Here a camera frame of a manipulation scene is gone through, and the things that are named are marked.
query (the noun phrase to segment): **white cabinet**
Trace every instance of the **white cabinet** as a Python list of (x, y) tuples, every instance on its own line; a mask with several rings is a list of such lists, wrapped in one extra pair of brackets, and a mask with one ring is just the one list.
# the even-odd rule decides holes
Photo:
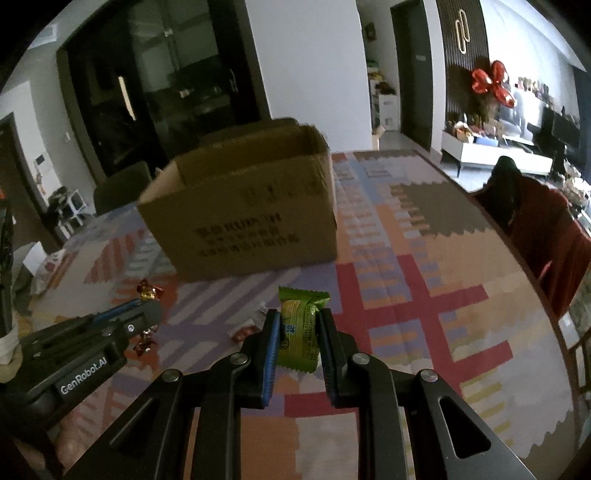
[(378, 95), (379, 124), (385, 130), (400, 130), (398, 95)]
[(512, 158), (517, 168), (523, 173), (547, 175), (552, 168), (551, 158), (527, 153), (521, 148), (500, 148), (463, 143), (447, 132), (443, 132), (441, 136), (441, 150), (456, 159), (458, 163), (457, 176), (460, 176), (460, 169), (464, 164), (493, 167), (502, 155)]

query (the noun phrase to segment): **snack package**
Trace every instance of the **snack package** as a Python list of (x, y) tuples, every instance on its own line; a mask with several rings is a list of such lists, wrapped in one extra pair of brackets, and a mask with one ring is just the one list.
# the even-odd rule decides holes
[(316, 313), (330, 299), (326, 291), (279, 287), (282, 337), (277, 365), (313, 373), (320, 349), (316, 340)]

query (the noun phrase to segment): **chair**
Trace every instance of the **chair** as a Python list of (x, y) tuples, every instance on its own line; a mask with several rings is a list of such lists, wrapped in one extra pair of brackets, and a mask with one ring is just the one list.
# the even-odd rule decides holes
[(591, 240), (571, 217), (559, 190), (513, 166), (511, 159), (501, 157), (495, 166), (499, 170), (473, 196), (507, 234), (561, 318), (591, 263)]
[(518, 176), (521, 172), (513, 159), (502, 155), (492, 169), (486, 185), (472, 193), (496, 224), (506, 233), (519, 208)]
[(135, 202), (151, 181), (148, 164), (144, 161), (118, 171), (95, 188), (96, 215)]
[(591, 270), (586, 271), (565, 317), (572, 322), (564, 337), (577, 365), (579, 393), (583, 394), (591, 391)]

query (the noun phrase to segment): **dark chair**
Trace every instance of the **dark chair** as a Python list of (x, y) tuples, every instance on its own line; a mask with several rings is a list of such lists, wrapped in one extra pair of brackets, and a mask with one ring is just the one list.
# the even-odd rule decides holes
[(96, 215), (135, 202), (151, 181), (148, 164), (144, 161), (118, 171), (95, 188)]
[(486, 185), (472, 193), (472, 196), (489, 213), (492, 219), (506, 233), (509, 224), (519, 208), (519, 186), (517, 178), (521, 172), (513, 159), (502, 155), (492, 169)]

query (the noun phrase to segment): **red cloth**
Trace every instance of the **red cloth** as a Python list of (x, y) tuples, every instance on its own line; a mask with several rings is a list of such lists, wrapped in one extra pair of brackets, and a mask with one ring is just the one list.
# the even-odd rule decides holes
[(521, 203), (508, 235), (561, 318), (591, 262), (591, 240), (558, 191), (519, 176)]

